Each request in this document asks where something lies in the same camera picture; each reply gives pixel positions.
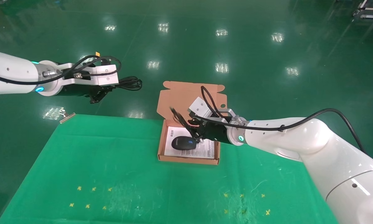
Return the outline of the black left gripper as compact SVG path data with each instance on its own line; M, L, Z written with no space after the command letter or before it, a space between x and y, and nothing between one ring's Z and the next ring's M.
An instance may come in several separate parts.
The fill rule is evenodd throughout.
M66 85L55 96L84 96L89 97L90 104L99 103L114 86Z

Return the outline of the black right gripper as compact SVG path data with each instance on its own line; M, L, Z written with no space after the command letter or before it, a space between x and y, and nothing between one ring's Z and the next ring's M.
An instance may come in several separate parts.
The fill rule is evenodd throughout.
M193 117L188 119L187 129L192 131L192 138L195 140L196 144L200 143L204 139L225 144L232 144L232 142L228 139L227 126L224 124L226 123L204 122L196 117Z

